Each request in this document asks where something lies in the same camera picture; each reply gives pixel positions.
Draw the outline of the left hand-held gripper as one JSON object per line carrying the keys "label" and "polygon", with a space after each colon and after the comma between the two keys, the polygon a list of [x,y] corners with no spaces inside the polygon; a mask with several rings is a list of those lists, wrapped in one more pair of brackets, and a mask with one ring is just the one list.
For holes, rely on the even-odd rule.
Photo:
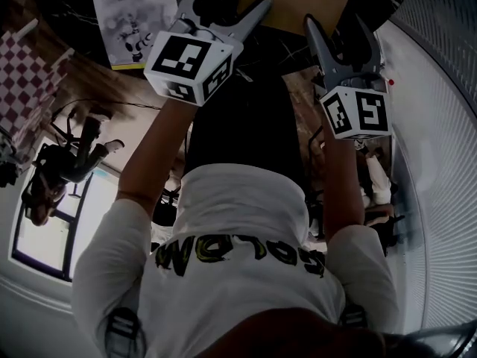
{"label": "left hand-held gripper", "polygon": [[177,20],[157,34],[149,54],[144,70],[149,84],[158,95],[204,106],[232,75],[243,42],[272,4],[255,0],[235,24],[218,25],[226,0],[181,0]]}

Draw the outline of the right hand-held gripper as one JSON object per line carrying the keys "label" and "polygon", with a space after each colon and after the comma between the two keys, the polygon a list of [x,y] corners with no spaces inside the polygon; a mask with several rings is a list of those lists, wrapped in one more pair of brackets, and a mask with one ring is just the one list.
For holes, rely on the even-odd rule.
{"label": "right hand-held gripper", "polygon": [[356,22],[355,65],[359,72],[338,67],[320,23],[309,13],[304,18],[310,52],[323,73],[325,93],[319,102],[336,139],[373,139],[391,134],[390,98],[379,74],[379,43],[358,15]]}

